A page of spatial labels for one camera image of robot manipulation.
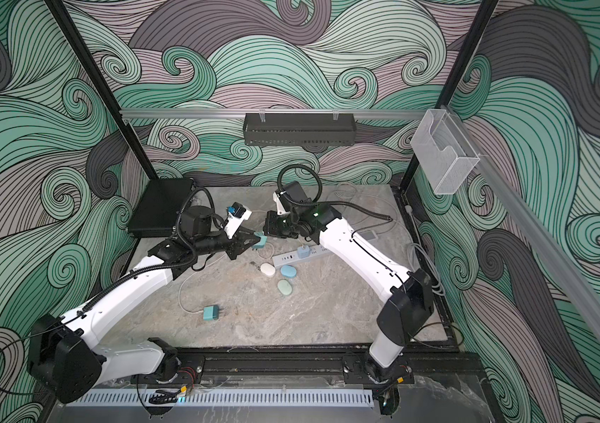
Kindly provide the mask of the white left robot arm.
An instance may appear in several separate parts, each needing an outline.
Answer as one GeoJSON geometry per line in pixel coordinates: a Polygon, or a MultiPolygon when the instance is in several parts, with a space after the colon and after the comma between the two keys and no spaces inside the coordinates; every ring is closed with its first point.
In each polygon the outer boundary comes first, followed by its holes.
{"type": "Polygon", "coordinates": [[[160,338],[126,347],[102,345],[105,335],[145,299],[192,269],[202,256],[219,252],[235,260],[259,237],[243,223],[251,210],[234,202],[222,217],[207,206],[185,200],[172,234],[147,252],[139,264],[111,286],[60,317],[44,315],[34,324],[28,374],[65,404],[98,384],[149,376],[170,384],[179,373],[177,350],[160,338]]]}

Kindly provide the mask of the aluminium right side rail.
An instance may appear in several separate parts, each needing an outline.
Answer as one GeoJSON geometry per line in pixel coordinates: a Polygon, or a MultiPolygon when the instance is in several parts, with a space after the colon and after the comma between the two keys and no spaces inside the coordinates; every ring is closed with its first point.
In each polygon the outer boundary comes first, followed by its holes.
{"type": "Polygon", "coordinates": [[[450,107],[444,106],[442,110],[449,114],[454,126],[460,132],[463,142],[477,153],[479,161],[475,168],[484,176],[494,195],[524,231],[545,270],[557,282],[561,291],[578,310],[600,343],[600,296],[589,285],[581,271],[567,257],[526,202],[511,189],[494,160],[476,144],[459,116],[450,107]]]}

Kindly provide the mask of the teal dual-port wall charger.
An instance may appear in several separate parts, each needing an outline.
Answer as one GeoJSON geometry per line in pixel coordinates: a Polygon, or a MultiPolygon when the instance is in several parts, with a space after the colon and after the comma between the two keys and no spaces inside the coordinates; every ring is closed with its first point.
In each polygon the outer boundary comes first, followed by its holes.
{"type": "Polygon", "coordinates": [[[255,243],[252,246],[252,248],[254,250],[262,250],[266,246],[267,236],[264,235],[264,233],[260,232],[260,231],[256,231],[254,234],[255,234],[255,236],[257,236],[259,238],[259,241],[257,243],[255,243]]]}

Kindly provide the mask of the clear acrylic wall holder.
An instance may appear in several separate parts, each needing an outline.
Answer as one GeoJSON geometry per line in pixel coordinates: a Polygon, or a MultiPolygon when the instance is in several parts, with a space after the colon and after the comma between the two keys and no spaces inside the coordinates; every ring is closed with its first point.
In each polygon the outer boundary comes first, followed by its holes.
{"type": "Polygon", "coordinates": [[[480,161],[470,133],[448,109],[428,109],[411,146],[435,195],[454,195],[480,161]]]}

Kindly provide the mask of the black carbon-pattern briefcase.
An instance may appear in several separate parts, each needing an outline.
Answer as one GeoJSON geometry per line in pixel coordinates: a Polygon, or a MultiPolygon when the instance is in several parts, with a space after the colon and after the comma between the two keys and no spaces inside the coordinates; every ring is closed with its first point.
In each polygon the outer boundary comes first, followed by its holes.
{"type": "Polygon", "coordinates": [[[169,237],[194,184],[192,178],[151,180],[132,213],[128,232],[135,238],[169,237]]]}

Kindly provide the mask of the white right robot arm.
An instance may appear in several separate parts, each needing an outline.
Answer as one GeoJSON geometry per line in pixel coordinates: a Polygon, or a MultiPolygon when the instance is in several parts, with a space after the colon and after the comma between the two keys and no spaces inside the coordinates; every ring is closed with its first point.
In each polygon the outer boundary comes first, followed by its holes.
{"type": "Polygon", "coordinates": [[[408,269],[396,263],[366,241],[337,210],[339,206],[382,222],[393,218],[349,201],[323,201],[323,185],[312,168],[287,165],[276,186],[277,210],[266,215],[264,234],[314,241],[348,264],[383,303],[368,359],[373,376],[383,375],[434,314],[433,278],[420,266],[408,269]]]}

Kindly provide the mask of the black perforated wall tray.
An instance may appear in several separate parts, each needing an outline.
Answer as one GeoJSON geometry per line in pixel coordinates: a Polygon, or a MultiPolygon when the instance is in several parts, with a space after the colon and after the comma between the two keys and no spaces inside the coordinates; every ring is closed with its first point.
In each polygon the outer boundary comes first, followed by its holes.
{"type": "Polygon", "coordinates": [[[356,142],[356,120],[352,115],[337,119],[326,115],[247,115],[243,120],[244,141],[249,146],[352,146],[356,142]]]}

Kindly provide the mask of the green earbud case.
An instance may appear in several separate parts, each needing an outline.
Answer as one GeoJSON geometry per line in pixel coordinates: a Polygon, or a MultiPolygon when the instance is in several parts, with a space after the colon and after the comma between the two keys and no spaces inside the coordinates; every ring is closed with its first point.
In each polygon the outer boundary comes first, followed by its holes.
{"type": "Polygon", "coordinates": [[[288,280],[280,280],[277,283],[279,292],[284,296],[289,296],[293,292],[293,287],[288,280]]]}

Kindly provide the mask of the white power strip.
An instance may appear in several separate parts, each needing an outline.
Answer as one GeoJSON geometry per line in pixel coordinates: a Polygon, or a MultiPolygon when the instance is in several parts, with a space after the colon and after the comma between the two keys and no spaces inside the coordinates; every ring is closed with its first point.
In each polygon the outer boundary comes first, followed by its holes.
{"type": "Polygon", "coordinates": [[[284,265],[296,265],[318,259],[326,254],[331,254],[321,245],[301,246],[291,252],[276,255],[272,258],[275,268],[280,269],[284,265]]]}

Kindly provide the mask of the aluminium wall rail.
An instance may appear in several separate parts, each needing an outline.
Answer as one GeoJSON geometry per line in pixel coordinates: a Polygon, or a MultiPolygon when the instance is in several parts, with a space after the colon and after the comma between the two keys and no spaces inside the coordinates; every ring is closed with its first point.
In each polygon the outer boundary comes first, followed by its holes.
{"type": "Polygon", "coordinates": [[[337,119],[352,115],[356,120],[408,121],[422,119],[425,110],[399,109],[179,109],[179,108],[128,108],[120,109],[125,120],[132,119],[243,119],[258,115],[262,121],[267,115],[326,115],[337,119]]]}

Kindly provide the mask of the blue earbud case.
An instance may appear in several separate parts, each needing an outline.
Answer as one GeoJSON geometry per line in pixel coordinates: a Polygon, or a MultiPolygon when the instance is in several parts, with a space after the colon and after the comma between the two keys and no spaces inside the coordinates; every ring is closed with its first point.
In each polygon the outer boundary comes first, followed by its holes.
{"type": "Polygon", "coordinates": [[[291,265],[284,265],[280,268],[280,274],[283,278],[295,278],[297,276],[297,269],[291,265]]]}

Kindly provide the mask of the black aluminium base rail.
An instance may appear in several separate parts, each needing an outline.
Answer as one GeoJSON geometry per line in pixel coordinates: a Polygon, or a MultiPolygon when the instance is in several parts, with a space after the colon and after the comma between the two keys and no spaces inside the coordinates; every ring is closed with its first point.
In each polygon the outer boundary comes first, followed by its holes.
{"type": "Polygon", "coordinates": [[[388,368],[379,368],[365,344],[291,345],[290,347],[216,347],[176,350],[175,378],[169,385],[206,385],[217,376],[327,376],[346,384],[387,384],[413,375],[480,375],[474,354],[453,349],[406,349],[388,368]]]}

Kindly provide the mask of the white earbud case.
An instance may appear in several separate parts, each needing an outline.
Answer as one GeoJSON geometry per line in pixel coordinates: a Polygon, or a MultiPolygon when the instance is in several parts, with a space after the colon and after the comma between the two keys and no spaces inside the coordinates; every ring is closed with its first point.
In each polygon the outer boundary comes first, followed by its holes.
{"type": "Polygon", "coordinates": [[[259,266],[259,269],[264,275],[266,275],[269,278],[271,278],[276,273],[275,267],[268,263],[261,264],[261,266],[259,266]]]}

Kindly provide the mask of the blue USB wall charger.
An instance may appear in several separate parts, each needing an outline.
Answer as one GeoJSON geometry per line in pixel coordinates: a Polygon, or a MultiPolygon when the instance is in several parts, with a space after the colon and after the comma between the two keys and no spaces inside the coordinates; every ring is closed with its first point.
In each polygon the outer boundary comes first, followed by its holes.
{"type": "Polygon", "coordinates": [[[303,245],[301,247],[298,247],[297,250],[297,256],[299,259],[303,260],[306,259],[310,256],[311,254],[311,247],[309,245],[303,245]]]}

